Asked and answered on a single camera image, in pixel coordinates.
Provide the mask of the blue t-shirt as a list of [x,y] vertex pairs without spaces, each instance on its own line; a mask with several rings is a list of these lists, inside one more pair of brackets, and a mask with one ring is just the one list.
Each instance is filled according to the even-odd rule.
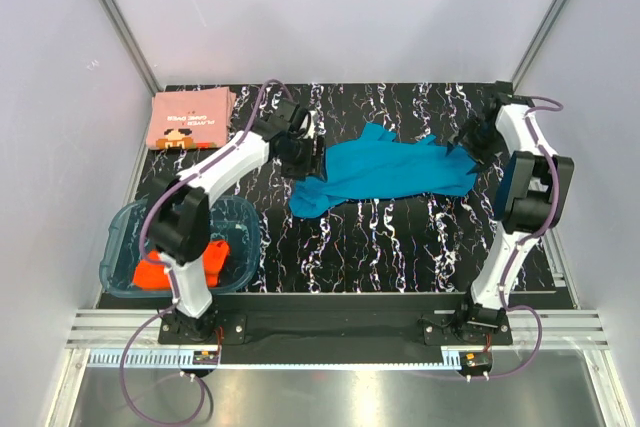
[[446,146],[429,134],[406,143],[396,133],[368,123],[356,139],[326,151],[327,181],[297,182],[289,199],[293,216],[313,219],[348,201],[391,200],[420,194],[466,196],[477,175],[474,160],[445,155]]

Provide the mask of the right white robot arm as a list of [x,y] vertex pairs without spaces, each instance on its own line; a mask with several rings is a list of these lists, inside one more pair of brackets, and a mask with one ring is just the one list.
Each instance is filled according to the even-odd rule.
[[550,146],[536,120],[538,112],[560,111],[560,103],[544,98],[537,105],[537,96],[515,94],[510,82],[497,81],[486,94],[482,114],[468,119],[446,144],[447,153],[469,154],[474,173],[488,168],[499,152],[509,154],[493,202],[493,244],[446,326],[464,343],[508,331],[509,295],[531,249],[558,224],[575,168]]

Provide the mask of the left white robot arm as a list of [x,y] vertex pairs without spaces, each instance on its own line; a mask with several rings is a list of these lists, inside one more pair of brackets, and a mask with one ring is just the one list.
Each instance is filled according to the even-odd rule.
[[158,253],[172,294],[167,320],[183,334],[204,341],[215,332],[214,297],[207,286],[204,253],[211,241],[211,210],[233,184],[277,159],[281,175],[293,180],[327,179],[325,139],[318,114],[289,99],[247,126],[224,147],[174,177],[157,178],[147,202],[140,253]]

